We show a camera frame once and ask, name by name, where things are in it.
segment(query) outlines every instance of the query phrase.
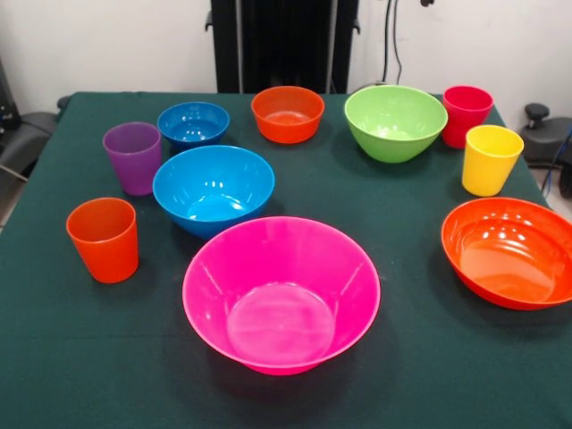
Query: bowl rim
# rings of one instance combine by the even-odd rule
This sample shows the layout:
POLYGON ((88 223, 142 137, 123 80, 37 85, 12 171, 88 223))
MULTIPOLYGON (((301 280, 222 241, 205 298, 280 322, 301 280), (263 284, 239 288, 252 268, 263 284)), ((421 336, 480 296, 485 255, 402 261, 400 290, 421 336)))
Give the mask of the bowl rim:
POLYGON ((471 282, 473 282, 479 289, 481 290, 486 290, 489 293, 491 293, 494 296, 506 299, 508 301, 511 302, 515 302, 515 303, 519 303, 519 304, 525 304, 531 307, 554 307, 560 304, 565 304, 569 301, 572 300, 572 294, 570 294, 570 296, 568 298, 565 299, 554 299, 554 300, 546 300, 546 301, 529 301, 529 300, 524 300, 524 299, 514 299, 513 297, 509 297, 506 295, 503 295, 499 292, 490 290, 485 288, 484 286, 482 286, 478 281, 471 279, 470 277, 468 277, 463 270, 461 269, 461 267, 459 266, 459 264, 457 264, 457 262, 453 259, 451 253, 449 252, 448 247, 445 245, 445 227, 450 223, 450 218, 456 214, 459 210, 464 209, 467 206, 474 206, 474 205, 480 205, 480 204, 484 204, 484 202, 487 201, 495 201, 495 202, 499 202, 499 203, 508 203, 508 204, 518 204, 521 206, 527 206, 528 208, 531 208, 533 211, 541 211, 545 214, 547 214, 552 220, 554 220, 557 223, 565 223, 567 225, 567 227, 572 227, 572 225, 570 224, 569 221, 567 221, 566 219, 564 219, 563 217, 561 217, 560 215, 558 215, 556 212, 554 212, 553 210, 550 210, 547 207, 543 207, 540 206, 536 203, 530 202, 530 201, 526 201, 524 199, 520 199, 520 198, 509 198, 509 197, 489 197, 489 198, 478 198, 478 199, 471 199, 470 201, 467 201, 466 203, 460 204, 458 206, 455 206, 445 217, 445 219, 442 222, 442 226, 441 226, 441 246, 443 248, 443 251, 445 252, 445 255, 447 256, 447 259, 449 259, 449 263, 451 264, 451 266, 458 271, 459 273, 462 273, 464 276, 466 276, 471 282))
POLYGON ((215 349, 216 351, 218 351, 219 353, 221 353, 223 356, 228 357, 229 359, 232 359, 236 362, 240 362, 242 365, 246 365, 246 366, 255 366, 255 367, 259 367, 259 368, 267 368, 267 369, 291 369, 291 368, 300 368, 300 367, 305 367, 305 366, 316 366, 319 365, 327 360, 330 360, 332 358, 335 358, 336 356, 339 356, 340 354, 344 353, 346 350, 350 349, 351 347, 353 347, 358 341, 360 341, 367 333, 367 331, 369 331, 369 329, 371 328, 372 324, 374 324, 374 320, 377 317, 378 313, 379 313, 379 309, 382 303, 382 285, 381 285, 381 280, 380 280, 380 275, 377 272, 377 269, 375 268, 375 264, 372 261, 371 257, 367 254, 367 252, 355 241, 353 240, 348 234, 338 230, 337 228, 334 228, 331 225, 328 225, 327 223, 322 223, 319 221, 315 221, 313 219, 307 219, 305 217, 297 217, 297 216, 267 216, 267 217, 260 217, 257 219, 253 219, 251 221, 246 221, 243 223, 239 223, 237 225, 232 226, 231 228, 228 228, 227 230, 224 230, 222 232, 219 232, 217 235, 215 235, 211 240, 209 240, 207 242, 207 244, 205 244, 205 246, 203 246, 198 252, 197 254, 192 258, 192 260, 189 263, 189 266, 187 268, 187 271, 185 272, 185 276, 183 278, 182 281, 182 305, 183 308, 185 310, 185 315, 187 316, 187 320, 189 321, 190 325, 192 326, 193 330, 197 333, 197 335, 200 337, 200 339, 202 341, 204 341, 206 344, 208 344, 210 347, 212 347, 213 349, 215 349), (244 228, 245 226, 250 225, 251 223, 266 223, 266 222, 275 222, 275 221, 294 221, 294 222, 304 222, 304 223, 313 223, 313 224, 318 224, 321 228, 325 228, 329 231, 331 231, 332 233, 335 233, 339 236, 342 236, 343 239, 345 239, 347 242, 349 242, 349 244, 352 245, 352 247, 356 248, 357 251, 359 253, 362 254, 363 261, 364 264, 366 265, 366 268, 373 274, 373 278, 374 278, 374 282, 375 282, 375 306, 374 306, 374 311, 372 311, 372 314, 369 318, 369 320, 367 321, 366 325, 364 326, 364 328, 361 330, 361 332, 359 333, 359 335, 356 335, 356 338, 354 338, 352 341, 350 341, 346 346, 335 350, 331 353, 328 353, 327 355, 324 355, 322 357, 313 359, 313 360, 309 360, 306 362, 298 362, 297 364, 288 364, 288 365, 278 365, 278 364, 261 364, 260 362, 255 362, 252 361, 250 359, 243 359, 241 357, 236 356, 234 353, 231 353, 229 351, 225 351, 222 350, 221 348, 217 347, 216 345, 214 345, 209 339, 205 338, 203 336, 203 334, 201 333, 201 331, 199 329, 197 329, 197 327, 195 326, 192 314, 190 313, 190 309, 189 309, 189 305, 187 304, 187 300, 185 299, 185 295, 186 295, 186 291, 187 289, 190 287, 190 281, 189 281, 189 277, 190 277, 190 272, 191 270, 194 268, 194 266, 196 264, 198 264, 198 261, 200 260, 200 256, 202 255, 202 253, 204 253, 206 251, 206 249, 209 246, 212 246, 213 243, 216 243, 218 240, 224 240, 224 237, 226 234, 232 233, 234 230, 237 230, 239 228, 244 228))
POLYGON ((317 92, 313 91, 312 89, 308 89, 308 88, 304 88, 304 87, 297 87, 296 85, 279 85, 277 87, 270 87, 267 89, 263 89, 262 91, 258 92, 256 95, 254 95, 254 97, 252 98, 252 101, 250 102, 250 110, 252 111, 252 114, 255 115, 255 117, 260 121, 270 122, 271 124, 279 125, 281 127, 293 128, 293 127, 299 127, 301 125, 306 125, 308 123, 315 121, 316 119, 321 118, 322 115, 324 114, 325 102, 324 102, 324 99, 317 92), (280 92, 281 90, 283 90, 285 88, 294 88, 294 89, 301 90, 302 92, 306 92, 307 94, 310 94, 314 99, 319 100, 320 112, 317 115, 312 116, 307 121, 297 122, 297 123, 281 123, 281 122, 272 121, 270 119, 266 119, 264 116, 262 116, 261 114, 259 114, 256 111, 256 109, 254 108, 254 103, 259 96, 262 96, 263 94, 266 94, 269 92, 280 92))
POLYGON ((229 125, 231 124, 231 116, 229 115, 229 113, 226 111, 226 109, 224 109, 222 106, 215 104, 215 103, 211 103, 209 101, 185 101, 184 103, 179 103, 177 105, 170 105, 169 107, 167 107, 166 109, 164 109, 159 116, 157 117, 157 129, 159 130, 159 132, 166 138, 169 140, 174 140, 177 143, 180 143, 183 146, 194 146, 196 144, 201 144, 203 142, 208 142, 209 140, 212 139, 217 139, 220 136, 222 136, 229 128, 229 125), (180 107, 182 105, 210 105, 218 110, 220 110, 221 112, 224 113, 225 117, 226 117, 226 123, 224 124, 224 126, 221 128, 221 130, 219 132, 217 132, 214 136, 209 137, 208 139, 205 140, 181 140, 181 139, 176 139, 175 137, 172 137, 170 134, 167 134, 163 127, 161 126, 161 119, 164 117, 164 115, 168 114, 172 109, 176 108, 176 107, 180 107))
POLYGON ((437 134, 439 134, 441 131, 443 131, 443 129, 445 128, 445 126, 447 125, 447 122, 449 121, 449 114, 447 113, 447 109, 445 108, 445 106, 442 104, 441 101, 439 101, 437 99, 437 97, 435 97, 432 94, 429 94, 428 92, 425 92, 421 89, 417 89, 417 88, 412 88, 412 87, 406 87, 403 85, 374 85, 371 87, 365 87, 360 89, 359 91, 354 92, 351 96, 348 97, 348 99, 346 100, 346 102, 343 105, 343 112, 346 116, 346 120, 349 122, 349 124, 353 127, 355 127, 356 129, 360 130, 361 132, 367 134, 368 136, 374 137, 376 139, 385 139, 386 141, 398 141, 399 143, 417 143, 419 140, 423 140, 423 139, 429 139, 437 134), (383 91, 384 88, 399 88, 399 89, 403 89, 405 91, 409 91, 409 92, 416 92, 418 94, 430 97, 435 103, 436 106, 439 106, 442 110, 442 112, 444 113, 444 118, 443 118, 443 123, 441 125, 439 125, 439 127, 436 127, 434 131, 423 135, 421 137, 415 137, 414 139, 395 139, 395 138, 391 138, 391 139, 387 139, 387 138, 381 138, 380 136, 377 136, 375 134, 373 134, 373 132, 364 130, 362 127, 360 127, 359 125, 357 125, 354 121, 352 121, 352 119, 349 117, 348 115, 348 104, 351 102, 351 100, 356 97, 358 94, 361 94, 362 92, 367 92, 367 91, 383 91))
POLYGON ((230 146, 230 145, 209 145, 209 146, 201 146, 201 147, 195 147, 189 150, 185 150, 184 152, 181 152, 180 154, 177 154, 175 156, 173 156, 172 158, 170 158, 169 160, 167 160, 163 165, 161 165, 161 167, 159 167, 159 170, 157 170, 157 172, 155 173, 155 177, 153 178, 153 197, 155 197, 156 202, 159 204, 159 206, 161 208, 163 208, 163 210, 165 212, 167 212, 170 215, 173 215, 185 222, 193 222, 193 223, 203 223, 203 224, 215 224, 215 223, 220 223, 220 222, 228 222, 234 219, 239 219, 244 215, 248 215, 252 212, 255 212, 257 209, 259 209, 261 206, 263 206, 264 204, 266 204, 266 202, 268 201, 268 199, 270 199, 270 197, 272 196, 273 192, 274 192, 274 187, 276 186, 276 176, 274 174, 274 169, 272 168, 272 166, 270 165, 270 163, 268 163, 268 161, 266 161, 262 156, 260 156, 259 154, 257 154, 256 152, 253 152, 252 150, 248 150, 245 149, 244 147, 238 147, 238 146, 230 146), (157 197, 157 193, 156 193, 156 181, 157 181, 157 177, 159 176, 159 173, 163 170, 167 168, 167 165, 170 164, 171 162, 174 162, 173 160, 177 160, 178 158, 183 158, 186 156, 192 156, 193 153, 197 153, 197 151, 208 151, 208 150, 214 150, 214 151, 220 151, 220 150, 239 150, 241 152, 244 153, 248 153, 250 156, 253 156, 255 158, 257 158, 259 161, 262 161, 262 164, 268 168, 268 170, 270 171, 270 176, 271 176, 271 184, 270 187, 268 188, 268 191, 265 193, 264 198, 262 198, 262 202, 260 204, 258 204, 256 207, 249 209, 246 213, 243 214, 239 214, 233 217, 228 217, 228 218, 224 218, 224 219, 217 219, 215 221, 205 221, 205 220, 198 220, 198 219, 189 219, 187 217, 183 217, 180 214, 174 213, 172 210, 168 209, 162 202, 161 198, 157 197))

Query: table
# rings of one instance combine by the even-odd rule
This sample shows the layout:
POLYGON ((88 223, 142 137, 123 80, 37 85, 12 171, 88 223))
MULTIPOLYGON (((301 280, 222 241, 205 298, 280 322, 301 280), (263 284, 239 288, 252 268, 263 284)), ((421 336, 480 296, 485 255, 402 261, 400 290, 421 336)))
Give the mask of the table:
MULTIPOLYGON (((278 146, 258 134, 251 98, 71 99, 0 236, 0 427, 571 427, 572 308, 494 307, 462 285, 442 252, 442 220, 472 198, 460 185, 462 153, 438 139, 406 164, 377 163, 351 137, 341 95, 324 97, 312 140, 278 146), (188 100, 227 109, 223 142, 273 166, 266 215, 329 223, 374 260, 382 308, 349 352, 273 378, 218 355, 190 328, 181 282, 203 241, 152 196, 124 195, 101 147, 114 125, 155 123, 188 100), (89 277, 64 227, 75 206, 101 196, 137 209, 140 268, 114 286, 89 277)), ((496 111, 490 122, 501 123, 496 111)), ((522 160, 502 195, 543 202, 522 160)))

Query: light blue bowl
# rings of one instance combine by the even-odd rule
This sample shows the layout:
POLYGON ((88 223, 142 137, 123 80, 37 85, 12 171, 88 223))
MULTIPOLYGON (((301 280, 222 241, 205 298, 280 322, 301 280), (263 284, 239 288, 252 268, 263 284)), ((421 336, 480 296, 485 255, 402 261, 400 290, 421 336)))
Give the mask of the light blue bowl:
POLYGON ((204 146, 163 164, 153 194, 181 228, 210 239, 258 217, 274 183, 273 169, 262 156, 241 147, 204 146))
POLYGON ((219 105, 189 102, 173 105, 159 115, 157 128, 179 149, 218 143, 231 123, 219 105))

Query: lime green bowl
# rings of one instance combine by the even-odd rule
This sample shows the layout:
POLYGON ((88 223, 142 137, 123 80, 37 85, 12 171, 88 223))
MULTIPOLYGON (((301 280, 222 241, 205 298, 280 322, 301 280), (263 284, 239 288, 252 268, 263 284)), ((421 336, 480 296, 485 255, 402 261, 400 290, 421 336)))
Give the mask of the lime green bowl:
POLYGON ((348 98, 344 112, 351 133, 366 153, 394 164, 427 149, 448 119, 437 98, 395 85, 359 90, 348 98))

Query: magenta bowl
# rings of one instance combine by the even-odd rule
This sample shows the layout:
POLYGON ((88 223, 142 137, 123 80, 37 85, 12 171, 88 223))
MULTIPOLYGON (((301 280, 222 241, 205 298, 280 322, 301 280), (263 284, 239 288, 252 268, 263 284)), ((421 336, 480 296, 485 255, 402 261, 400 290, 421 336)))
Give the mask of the magenta bowl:
POLYGON ((367 253, 324 223, 266 217, 212 238, 182 286, 185 313, 213 349, 271 375, 305 372, 364 336, 381 285, 367 253))

